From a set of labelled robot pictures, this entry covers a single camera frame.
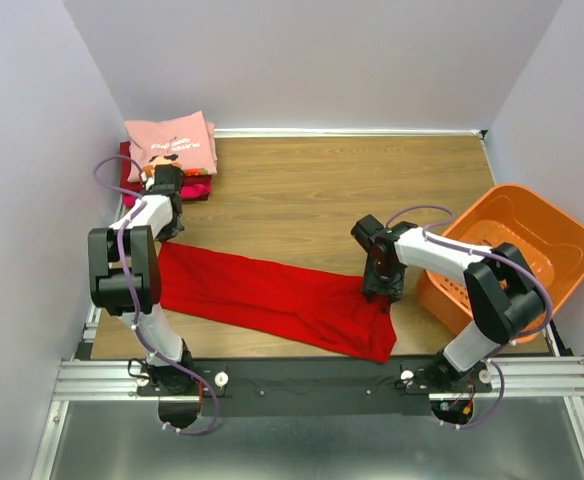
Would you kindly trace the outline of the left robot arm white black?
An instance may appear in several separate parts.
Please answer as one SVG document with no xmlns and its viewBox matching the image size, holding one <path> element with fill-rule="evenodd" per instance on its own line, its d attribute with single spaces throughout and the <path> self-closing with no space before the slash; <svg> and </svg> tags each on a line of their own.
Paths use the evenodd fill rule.
<svg viewBox="0 0 584 480">
<path fill-rule="evenodd" d="M 162 281 L 155 248 L 184 230 L 183 172 L 160 165 L 136 195 L 134 206 L 108 227 L 88 233 L 88 275 L 93 304 L 120 319 L 146 352 L 148 376 L 172 367 L 192 376 L 185 341 L 169 325 L 160 304 Z"/>
</svg>

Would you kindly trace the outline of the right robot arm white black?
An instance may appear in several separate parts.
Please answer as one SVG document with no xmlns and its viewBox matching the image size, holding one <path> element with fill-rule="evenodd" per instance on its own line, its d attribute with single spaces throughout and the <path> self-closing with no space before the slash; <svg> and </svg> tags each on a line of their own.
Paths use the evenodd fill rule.
<svg viewBox="0 0 584 480">
<path fill-rule="evenodd" d="M 466 290 L 472 319 L 406 385 L 449 391 L 488 357 L 506 346 L 540 315 L 551 298 L 512 244 L 496 248 L 447 239 L 414 223 L 383 225 L 367 215 L 351 229 L 366 253 L 362 294 L 387 311 L 401 299 L 405 270 L 438 273 Z"/>
</svg>

